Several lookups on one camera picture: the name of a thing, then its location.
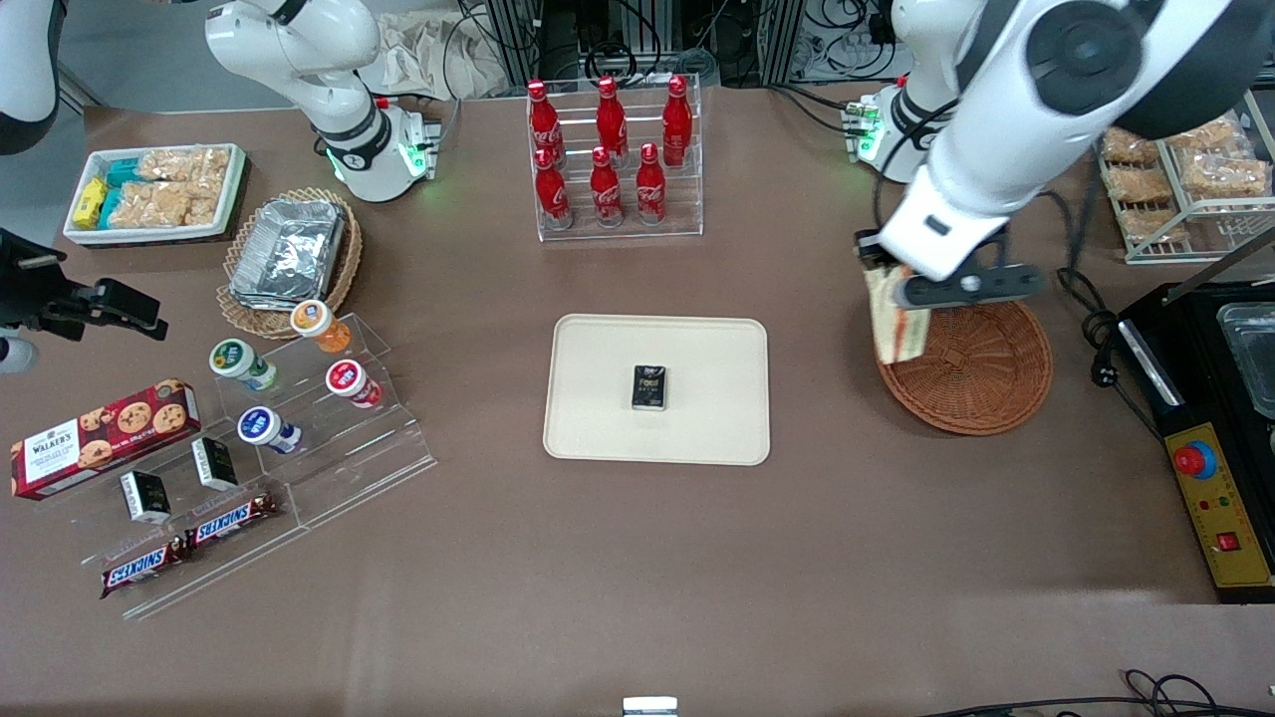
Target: woven basket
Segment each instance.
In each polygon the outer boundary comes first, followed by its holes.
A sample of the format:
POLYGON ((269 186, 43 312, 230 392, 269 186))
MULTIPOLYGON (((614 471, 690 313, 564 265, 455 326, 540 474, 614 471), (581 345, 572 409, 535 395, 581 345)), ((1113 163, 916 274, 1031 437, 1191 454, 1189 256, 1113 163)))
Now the woven basket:
POLYGON ((1049 394, 1053 355, 1035 316, 1017 301, 936 309, 926 352, 885 365, 890 393, 927 424, 963 435, 1023 425, 1049 394))
MULTIPOLYGON (((328 299, 324 300, 333 314, 340 315, 337 309, 346 300, 346 295, 349 293, 349 286, 354 283, 354 272, 358 270, 358 260, 363 254, 363 231, 354 218, 354 212, 344 199, 326 189, 293 189, 284 191, 274 199, 292 199, 296 202, 325 200, 346 211, 346 232, 342 235, 340 256, 337 256, 337 265, 333 267, 332 272, 332 285, 328 287, 328 299)), ((260 213, 261 208, 258 207, 252 212, 252 216, 240 227, 238 233, 235 235, 235 241, 231 242, 231 248, 226 253, 226 262, 222 264, 226 268, 227 279, 235 276, 235 267, 238 265, 240 256, 244 255, 244 244, 247 241, 249 235, 252 233, 252 227, 256 226, 256 218, 260 213)), ((231 296, 229 285, 217 290, 217 304, 222 307, 222 315, 235 328, 273 341, 297 338, 297 332, 292 330, 288 311, 261 311, 242 306, 231 296)))

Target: snickers bar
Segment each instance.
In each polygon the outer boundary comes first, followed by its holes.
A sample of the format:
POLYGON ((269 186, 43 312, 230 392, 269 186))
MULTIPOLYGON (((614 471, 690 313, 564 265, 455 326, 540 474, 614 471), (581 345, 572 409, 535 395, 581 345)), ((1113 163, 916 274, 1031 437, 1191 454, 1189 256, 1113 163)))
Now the snickers bar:
POLYGON ((226 537, 227 533, 258 518, 265 518, 278 512, 279 508, 274 504, 274 496, 269 492, 261 492, 238 508, 223 513, 193 531, 186 531, 186 540, 191 547, 200 547, 212 540, 226 537))
POLYGON ((138 580, 143 580, 168 568, 181 563, 182 560, 190 558, 190 554, 195 550, 194 543, 189 538, 181 536, 173 536, 171 541, 147 552, 145 555, 136 558, 102 573, 102 597, 111 595, 112 592, 127 587, 138 580))

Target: blue lid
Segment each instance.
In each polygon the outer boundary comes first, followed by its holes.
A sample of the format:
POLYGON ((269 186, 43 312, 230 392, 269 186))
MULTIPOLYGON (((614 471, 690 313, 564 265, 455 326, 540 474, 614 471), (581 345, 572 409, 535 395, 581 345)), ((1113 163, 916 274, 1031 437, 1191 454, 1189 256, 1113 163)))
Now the blue lid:
POLYGON ((270 422, 274 420, 273 413, 265 406, 249 408, 240 418, 240 435, 245 440, 255 440, 264 436, 270 430, 270 422))

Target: red emergency stop button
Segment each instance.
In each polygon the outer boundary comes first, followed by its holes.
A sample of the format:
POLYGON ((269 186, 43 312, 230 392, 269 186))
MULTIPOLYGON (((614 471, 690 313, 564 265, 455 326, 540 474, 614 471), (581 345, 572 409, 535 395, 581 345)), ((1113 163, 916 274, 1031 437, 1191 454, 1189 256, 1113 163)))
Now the red emergency stop button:
POLYGON ((1204 441, 1192 440, 1173 452, 1173 467, 1201 481, 1218 472, 1218 457, 1204 441))

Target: acrylic bottle rack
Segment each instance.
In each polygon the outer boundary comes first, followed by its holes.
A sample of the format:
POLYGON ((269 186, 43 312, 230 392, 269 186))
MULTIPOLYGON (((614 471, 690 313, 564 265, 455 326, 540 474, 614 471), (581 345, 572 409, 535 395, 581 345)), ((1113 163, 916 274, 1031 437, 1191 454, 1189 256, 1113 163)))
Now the acrylic bottle rack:
POLYGON ((541 241, 704 233, 704 105, 700 78, 695 74, 686 75, 686 100, 691 106, 691 145, 686 151, 686 162, 677 168, 664 167, 668 214, 654 227, 638 218, 638 168, 641 166, 639 149, 644 143, 654 142, 663 157, 663 115, 671 77, 664 74, 655 75, 658 79, 638 79, 616 93, 629 121, 629 165, 616 170, 620 175, 620 200, 625 208, 625 221, 617 227, 603 227, 593 216, 589 175, 593 174, 593 148, 598 145, 598 91, 588 80, 544 80, 550 102, 557 110, 558 122, 562 125, 562 143, 566 147, 562 179, 566 181, 567 202, 571 203, 575 221, 566 230, 556 231, 544 226, 536 198, 536 143, 527 115, 523 115, 523 124, 527 125, 527 161, 532 168, 532 208, 541 241))
POLYGON ((106 597, 121 606, 125 619, 148 617, 436 463, 421 425, 394 390, 384 362, 389 347, 357 315, 342 320, 352 332, 342 355, 324 353, 311 341, 292 341, 265 353, 278 367, 269 389, 250 392, 238 381, 218 378, 213 395, 196 395, 204 420, 199 436, 229 448, 238 487, 224 492, 204 487, 191 453, 194 438, 189 438, 37 504, 37 512, 71 524, 84 555, 85 600, 101 593, 103 570, 270 491, 278 514, 249 523, 201 546, 191 559, 106 597), (357 408, 328 392, 324 374, 340 357, 358 361, 381 385, 375 408, 357 408), (238 439, 238 416, 263 404, 302 430, 296 452, 278 454, 238 439), (149 526, 129 519, 119 481, 126 471, 163 480, 172 515, 167 522, 149 526))

